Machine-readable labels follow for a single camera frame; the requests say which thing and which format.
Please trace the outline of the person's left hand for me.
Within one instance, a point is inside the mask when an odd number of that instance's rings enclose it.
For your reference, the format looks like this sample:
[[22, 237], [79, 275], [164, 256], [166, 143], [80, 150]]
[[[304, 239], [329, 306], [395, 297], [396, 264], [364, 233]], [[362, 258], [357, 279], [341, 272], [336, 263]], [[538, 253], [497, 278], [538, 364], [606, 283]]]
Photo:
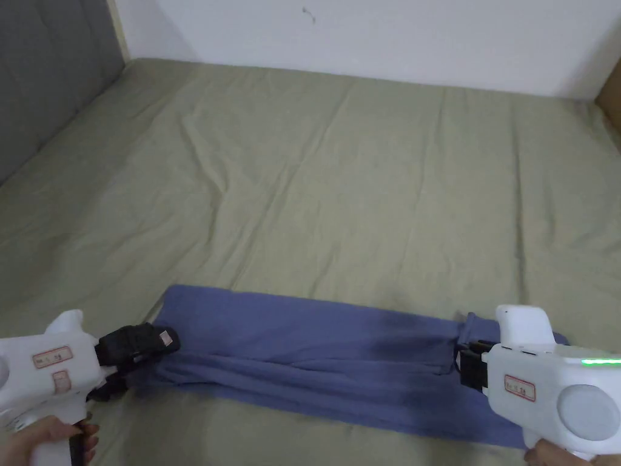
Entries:
[[47, 416], [11, 435], [1, 447], [1, 465], [29, 465], [33, 451], [38, 445], [68, 440], [83, 434], [84, 462], [89, 464], [96, 453], [99, 442], [99, 425], [89, 422], [90, 418], [76, 425], [66, 424], [55, 416]]

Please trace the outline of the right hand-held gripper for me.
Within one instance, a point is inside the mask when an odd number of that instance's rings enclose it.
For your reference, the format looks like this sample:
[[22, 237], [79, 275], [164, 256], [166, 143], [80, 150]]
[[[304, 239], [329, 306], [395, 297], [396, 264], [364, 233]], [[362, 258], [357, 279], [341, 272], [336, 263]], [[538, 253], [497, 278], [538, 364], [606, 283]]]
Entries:
[[558, 343], [541, 308], [495, 316], [498, 342], [458, 344], [461, 383], [520, 426], [528, 448], [544, 439], [586, 460], [620, 454], [620, 356]]

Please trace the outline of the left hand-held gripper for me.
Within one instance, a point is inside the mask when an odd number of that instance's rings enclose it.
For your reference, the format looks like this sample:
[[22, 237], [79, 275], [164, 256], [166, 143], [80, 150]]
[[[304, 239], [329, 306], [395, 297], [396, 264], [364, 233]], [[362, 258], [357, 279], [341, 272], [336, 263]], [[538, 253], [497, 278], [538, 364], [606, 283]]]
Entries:
[[19, 432], [53, 416], [78, 425], [89, 402], [113, 402], [129, 389], [125, 368], [181, 349], [178, 333], [149, 322], [99, 340], [82, 328], [80, 309], [62, 312], [43, 334], [1, 339], [1, 425]]

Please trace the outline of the person's right hand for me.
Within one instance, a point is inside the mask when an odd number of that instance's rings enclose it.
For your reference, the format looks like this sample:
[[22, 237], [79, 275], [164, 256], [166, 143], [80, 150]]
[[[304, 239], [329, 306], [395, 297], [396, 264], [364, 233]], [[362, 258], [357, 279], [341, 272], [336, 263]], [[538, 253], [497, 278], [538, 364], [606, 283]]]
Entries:
[[526, 451], [524, 461], [527, 465], [575, 466], [591, 465], [567, 450], [544, 439], [539, 440], [532, 449]]

